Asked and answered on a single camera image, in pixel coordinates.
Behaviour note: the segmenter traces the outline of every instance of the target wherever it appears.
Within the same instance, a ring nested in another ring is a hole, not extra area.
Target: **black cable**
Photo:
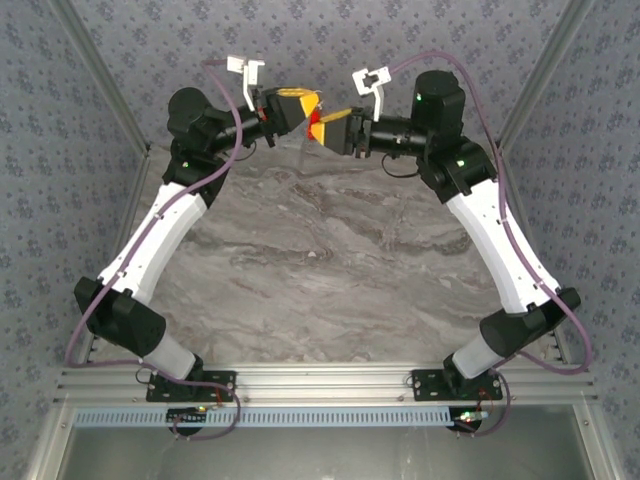
[[[416,171],[415,173],[406,173],[404,175],[396,175],[394,173],[391,173],[389,170],[387,170],[387,167],[384,166],[384,161],[387,159],[388,156],[389,156],[388,153],[384,154],[384,157],[382,157],[382,160],[380,161],[380,165],[382,165],[382,169],[384,170],[384,173],[386,173],[390,177],[393,177],[393,178],[413,178],[413,177],[417,177],[418,175],[420,175],[419,171]]]
[[[242,157],[242,158],[236,158],[236,162],[242,162],[243,160],[248,159],[249,157],[251,157],[251,155],[253,155],[254,153],[256,153],[256,150],[258,149],[258,144],[256,143],[256,141],[254,140],[253,143],[253,150],[251,150],[251,153],[249,153],[249,155],[247,155],[246,157]],[[222,154],[225,157],[228,157],[229,155],[227,154],[227,152],[222,152]]]

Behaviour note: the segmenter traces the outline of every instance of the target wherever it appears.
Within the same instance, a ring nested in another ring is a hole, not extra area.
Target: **blue patterned wall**
[[[544,260],[582,294],[630,478],[640,478],[639,94],[640,5],[599,0],[510,155]]]
[[[267,61],[265,86],[319,88],[329,110],[362,104],[351,73],[425,49],[464,60],[494,131],[513,106],[566,0],[73,0],[147,139],[166,143],[167,103],[195,85],[225,105],[199,66],[229,53]],[[450,68],[443,61],[438,67]],[[385,87],[408,115],[422,65]],[[225,77],[230,82],[231,74]],[[241,100],[240,77],[234,79]],[[477,117],[467,109],[469,132]]]
[[[0,13],[0,478],[17,480],[79,319],[73,286],[107,260],[138,159],[48,4]]]

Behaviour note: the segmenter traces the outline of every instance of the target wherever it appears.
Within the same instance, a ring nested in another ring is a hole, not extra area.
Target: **glass panel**
[[[158,428],[75,429],[59,480],[591,479],[570,407],[518,407],[486,438],[444,428],[244,428],[211,442]]]

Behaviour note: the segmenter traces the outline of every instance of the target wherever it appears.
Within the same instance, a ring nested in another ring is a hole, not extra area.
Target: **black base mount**
[[[413,370],[411,372],[413,398],[416,402],[502,400],[502,388],[497,375],[485,372],[469,380],[463,388],[451,385],[444,369]]]
[[[195,369],[186,380],[195,382],[213,382],[235,390],[237,372],[232,370],[205,371]],[[221,388],[193,387],[178,385],[160,375],[151,375],[147,384],[147,402],[151,403],[185,403],[201,404],[231,403],[233,398]]]

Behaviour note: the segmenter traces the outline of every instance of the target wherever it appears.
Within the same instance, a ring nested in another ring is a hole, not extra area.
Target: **purple cable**
[[[236,125],[236,142],[233,146],[233,150],[231,151],[231,154],[229,155],[229,160],[227,160],[224,163],[224,165],[222,165],[222,167],[220,167],[218,170],[216,170],[214,173],[212,173],[208,177],[203,178],[202,180],[194,183],[193,185],[185,188],[184,190],[181,190],[180,192],[176,193],[173,197],[171,197],[167,201],[167,203],[165,203],[162,207],[160,207],[160,209],[157,212],[157,215],[154,216],[151,219],[151,221],[147,224],[147,226],[142,230],[142,232],[140,232],[140,235],[131,246],[131,249],[129,250],[127,255],[122,260],[122,263],[120,264],[120,267],[118,268],[118,272],[116,273],[116,275],[114,275],[111,279],[109,279],[109,281],[107,281],[107,283],[105,283],[104,287],[102,287],[98,295],[96,295],[93,301],[89,304],[89,308],[87,308],[87,310],[84,312],[84,314],[82,315],[82,318],[80,319],[80,322],[78,322],[78,325],[73,331],[73,334],[71,335],[71,340],[69,341],[69,345],[67,346],[67,351],[64,357],[66,366],[71,368],[93,368],[93,367],[112,367],[112,366],[118,366],[118,365],[138,365],[138,366],[149,368],[152,371],[157,371],[157,369],[153,365],[138,362],[136,360],[109,360],[105,362],[96,362],[96,363],[77,363],[74,361],[74,358],[73,358],[73,350],[75,349],[76,344],[78,343],[78,339],[80,338],[80,335],[82,334],[85,328],[85,325],[89,320],[89,317],[91,317],[91,315],[93,314],[95,309],[98,307],[98,305],[100,304],[102,299],[105,297],[105,295],[109,292],[111,287],[113,287],[113,285],[118,281],[119,275],[122,274],[126,270],[126,268],[129,266],[131,259],[134,257],[136,252],[140,249],[140,246],[144,243],[145,239],[153,229],[154,225],[158,223],[158,221],[162,218],[162,215],[167,210],[169,210],[169,208],[171,208],[173,204],[175,204],[178,200],[180,200],[180,198],[190,194],[194,190],[198,190],[200,187],[203,187],[204,185],[207,185],[208,183],[211,183],[217,178],[219,178],[226,171],[228,171],[233,165],[233,162],[235,162],[238,156],[238,152],[240,151],[240,147],[242,146],[242,121],[240,119],[240,113],[238,112],[238,109],[236,108],[233,102],[233,99],[231,98],[231,94],[227,91],[227,89],[224,87],[222,82],[220,82],[220,80],[218,79],[218,76],[209,68],[207,68],[210,65],[215,66],[215,65],[220,65],[222,63],[224,63],[224,60],[212,60],[208,62],[202,62],[202,66],[204,67],[205,71],[209,74],[209,76],[211,77],[213,82],[216,84],[216,86],[220,89],[220,92],[222,93],[224,99],[229,104],[229,107],[231,108],[231,114],[233,116],[233,120]],[[184,438],[189,438],[192,441],[211,440],[214,438],[219,438],[231,432],[235,428],[238,421],[240,421],[240,413],[241,413],[240,399],[238,398],[236,393],[232,389],[228,388],[226,385],[222,385],[215,382],[193,382],[189,380],[181,380],[181,379],[172,377],[168,373],[162,372],[162,371],[158,371],[158,374],[178,385],[188,385],[193,387],[211,387],[211,388],[224,390],[225,392],[231,395],[231,397],[233,398],[233,400],[237,405],[236,415],[234,416],[233,422],[223,431],[212,434],[212,435],[204,435],[199,437],[184,437]]]
[[[511,413],[511,389],[509,388],[509,384],[507,383],[507,379],[504,378],[504,375],[499,372],[498,370],[492,369],[491,373],[498,375],[498,377],[500,378],[500,380],[502,380],[502,383],[504,384],[504,393],[505,396],[507,397],[507,404],[504,407],[504,413],[502,414],[502,417],[500,417],[500,420],[498,420],[498,422],[491,428],[489,428],[488,430],[485,430],[483,432],[473,432],[473,433],[465,433],[465,432],[460,432],[462,435],[467,436],[467,437],[473,437],[473,438],[480,438],[480,437],[486,437],[487,435],[491,435],[492,433],[496,432],[498,429],[500,429],[504,423],[507,421],[507,418],[509,418],[509,414]],[[468,428],[467,425],[465,425],[462,422],[454,422],[456,425],[464,427],[464,428]]]
[[[482,103],[480,102],[480,94],[478,93],[476,86],[473,83],[473,80],[471,79],[471,76],[469,75],[467,70],[464,68],[464,66],[453,55],[450,55],[446,52],[435,50],[435,51],[429,51],[429,52],[422,52],[417,55],[414,55],[413,57],[406,59],[404,62],[389,68],[389,73],[391,75],[394,75],[398,73],[400,70],[402,70],[403,68],[411,65],[412,63],[415,63],[419,60],[425,60],[427,58],[434,58],[434,57],[444,58],[445,60],[455,65],[456,68],[460,71],[460,73],[462,73],[462,76],[464,77],[464,80],[467,83],[469,90],[471,91],[471,97],[473,98],[473,103],[475,104],[476,110],[478,111],[478,116],[480,117],[482,128],[484,129],[484,133],[487,137],[487,140],[489,141],[489,145],[491,146],[491,152],[493,153],[493,157],[496,160],[496,166],[498,167],[498,209],[500,211],[500,218],[503,218],[503,219],[507,218],[507,214],[506,214],[507,212],[507,192],[506,192],[507,180],[506,180],[506,174],[504,171],[505,170],[504,160],[502,158],[502,154],[500,153],[500,150],[496,145],[495,140],[493,139],[493,135],[491,135],[489,122],[487,121],[487,117],[484,113],[484,108],[482,107]],[[518,242],[515,239],[515,236],[513,235],[513,231],[511,230],[511,226],[509,225],[509,222],[502,221],[501,223],[502,223],[502,226],[504,227],[504,231],[507,235],[507,238],[509,239],[509,243],[511,243],[513,250],[515,251],[517,257],[520,259],[520,262],[522,263],[524,268],[527,270],[527,272],[529,272],[529,275],[531,275],[531,278],[534,280],[534,282],[540,286],[542,291],[546,293],[547,296],[551,300],[553,300],[556,305],[558,305],[558,307],[560,307],[560,309],[564,312],[564,314],[567,317],[569,317],[569,320],[571,320],[571,322],[576,326],[576,328],[578,329],[578,332],[580,333],[580,336],[582,337],[582,340],[584,342],[584,347],[585,347],[585,358],[584,358],[584,361],[582,362],[582,365],[573,369],[558,368],[556,366],[549,365],[548,363],[534,357],[533,355],[527,352],[521,351],[521,352],[518,352],[518,354],[525,358],[528,358],[536,365],[539,365],[540,367],[546,370],[549,370],[551,372],[554,372],[560,375],[577,375],[579,373],[585,372],[589,368],[589,365],[591,365],[591,362],[593,360],[593,352],[591,349],[591,341],[589,340],[589,334],[585,330],[584,326],[582,325],[582,322],[580,322],[580,319],[578,319],[576,314],[573,311],[571,311],[571,309],[567,306],[567,304],[564,303],[562,299],[558,297],[558,295],[556,295],[556,293],[552,289],[550,289],[547,285],[544,284],[544,282],[542,281],[542,278],[537,274],[536,270],[529,263],[524,253],[522,253],[522,250],[520,249],[520,246],[518,245]]]

